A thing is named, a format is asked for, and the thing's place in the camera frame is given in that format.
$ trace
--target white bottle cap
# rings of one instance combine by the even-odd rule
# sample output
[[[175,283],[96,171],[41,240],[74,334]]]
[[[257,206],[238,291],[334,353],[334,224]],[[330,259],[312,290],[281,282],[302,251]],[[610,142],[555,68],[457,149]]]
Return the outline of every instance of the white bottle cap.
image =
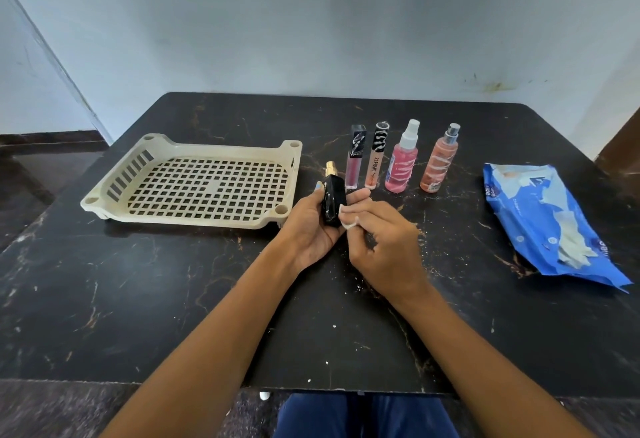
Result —
[[[418,126],[420,126],[420,121],[409,119],[409,124],[400,138],[400,148],[405,150],[413,150],[415,148],[415,143],[418,142]]]

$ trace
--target gold cap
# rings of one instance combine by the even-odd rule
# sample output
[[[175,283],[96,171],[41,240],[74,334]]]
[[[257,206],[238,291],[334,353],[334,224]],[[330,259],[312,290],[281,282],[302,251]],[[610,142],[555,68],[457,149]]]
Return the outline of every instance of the gold cap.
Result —
[[[337,174],[338,174],[338,169],[335,167],[335,162],[328,161],[326,163],[326,168],[324,169],[324,176],[337,175]]]

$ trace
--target forearm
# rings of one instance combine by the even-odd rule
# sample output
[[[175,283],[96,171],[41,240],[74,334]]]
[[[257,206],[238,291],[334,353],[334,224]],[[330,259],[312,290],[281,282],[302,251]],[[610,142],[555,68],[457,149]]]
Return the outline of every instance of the forearm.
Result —
[[[433,287],[397,305],[488,438],[590,437],[576,418],[462,320]]]
[[[296,277],[290,260],[273,241],[132,396],[102,438],[214,434]]]

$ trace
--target beige plastic basket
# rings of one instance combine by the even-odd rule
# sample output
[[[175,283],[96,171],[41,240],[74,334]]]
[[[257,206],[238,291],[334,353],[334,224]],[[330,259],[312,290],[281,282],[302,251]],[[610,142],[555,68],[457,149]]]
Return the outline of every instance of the beige plastic basket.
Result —
[[[302,143],[279,148],[179,144],[143,136],[82,200],[122,222],[260,229],[293,206]]]

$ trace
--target wet wipes packet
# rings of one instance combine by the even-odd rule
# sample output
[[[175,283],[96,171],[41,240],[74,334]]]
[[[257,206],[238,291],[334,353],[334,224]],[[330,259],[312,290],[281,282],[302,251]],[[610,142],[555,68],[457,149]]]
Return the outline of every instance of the wet wipes packet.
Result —
[[[485,163],[483,172],[487,202],[513,247],[541,274],[577,276],[622,291],[631,284],[554,167]]]

